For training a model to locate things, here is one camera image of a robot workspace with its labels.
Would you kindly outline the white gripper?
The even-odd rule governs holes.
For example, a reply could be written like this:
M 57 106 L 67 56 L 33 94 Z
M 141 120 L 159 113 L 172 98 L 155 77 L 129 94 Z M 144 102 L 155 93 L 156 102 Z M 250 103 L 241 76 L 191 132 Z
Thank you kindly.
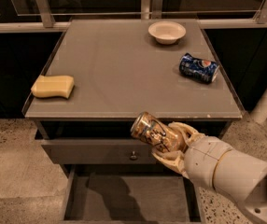
M 189 148 L 185 154 L 180 150 L 163 153 L 153 148 L 152 156 L 165 167 L 188 178 L 195 186 L 213 189 L 217 165 L 233 147 L 214 136 L 199 133 L 186 123 L 172 122 L 168 126 L 181 133 Z

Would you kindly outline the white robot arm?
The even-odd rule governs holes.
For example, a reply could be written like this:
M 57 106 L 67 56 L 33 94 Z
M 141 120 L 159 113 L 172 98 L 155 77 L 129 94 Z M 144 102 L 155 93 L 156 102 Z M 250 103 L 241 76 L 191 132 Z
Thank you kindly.
M 153 149 L 153 156 L 193 185 L 226 197 L 252 222 L 267 224 L 267 161 L 186 124 L 173 122 L 170 126 L 181 131 L 188 149 L 165 153 Z

